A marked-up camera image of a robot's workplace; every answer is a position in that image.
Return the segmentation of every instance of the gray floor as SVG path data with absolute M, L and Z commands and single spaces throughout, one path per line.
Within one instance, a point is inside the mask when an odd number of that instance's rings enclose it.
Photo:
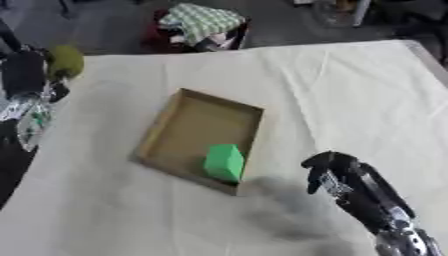
M 424 0 L 423 6 L 431 0 Z M 177 1 L 99 0 L 75 5 L 76 17 L 60 15 L 58 0 L 10 0 L 1 17 L 28 44 L 50 47 L 72 43 L 86 54 L 147 53 L 139 45 L 154 10 Z M 387 38 L 391 26 L 367 24 L 361 28 L 331 28 L 309 7 L 293 8 L 288 0 L 184 0 L 235 10 L 252 20 L 247 47 L 365 41 Z

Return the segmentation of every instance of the green block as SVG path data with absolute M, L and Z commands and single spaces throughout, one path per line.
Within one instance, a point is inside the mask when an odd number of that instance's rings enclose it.
M 204 169 L 213 178 L 239 182 L 244 158 L 235 144 L 218 144 L 210 147 Z

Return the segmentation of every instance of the green checkered cloth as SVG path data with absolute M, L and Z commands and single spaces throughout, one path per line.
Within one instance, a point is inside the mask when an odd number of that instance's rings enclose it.
M 178 4 L 159 21 L 161 28 L 180 28 L 188 45 L 195 46 L 205 38 L 228 32 L 245 22 L 232 11 L 213 9 L 194 4 Z

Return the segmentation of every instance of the white tablecloth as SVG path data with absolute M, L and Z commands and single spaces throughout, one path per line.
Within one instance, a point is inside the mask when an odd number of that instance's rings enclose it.
M 241 197 L 129 160 L 181 87 L 266 109 Z M 0 254 L 375 255 L 361 224 L 305 192 L 300 162 L 329 149 L 377 167 L 448 251 L 447 99 L 399 41 L 87 57 L 0 212 Z

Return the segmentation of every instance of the white fabric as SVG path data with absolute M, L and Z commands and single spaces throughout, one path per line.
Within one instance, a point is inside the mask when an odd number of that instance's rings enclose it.
M 130 161 L 185 87 L 266 109 L 242 197 Z M 14 256 L 375 255 L 306 157 L 377 167 L 448 251 L 448 91 L 399 41 L 87 57 L 23 183 L 0 212 Z

